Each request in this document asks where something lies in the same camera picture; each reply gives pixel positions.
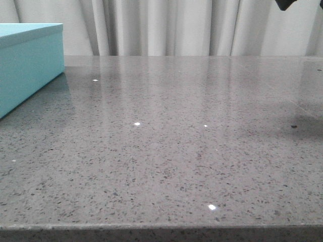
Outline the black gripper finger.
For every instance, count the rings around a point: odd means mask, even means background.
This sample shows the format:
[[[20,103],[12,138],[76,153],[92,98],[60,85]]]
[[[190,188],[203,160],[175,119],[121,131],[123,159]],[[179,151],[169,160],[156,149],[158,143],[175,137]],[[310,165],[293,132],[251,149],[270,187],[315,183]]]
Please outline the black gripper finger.
[[[275,0],[281,11],[287,10],[297,0]]]

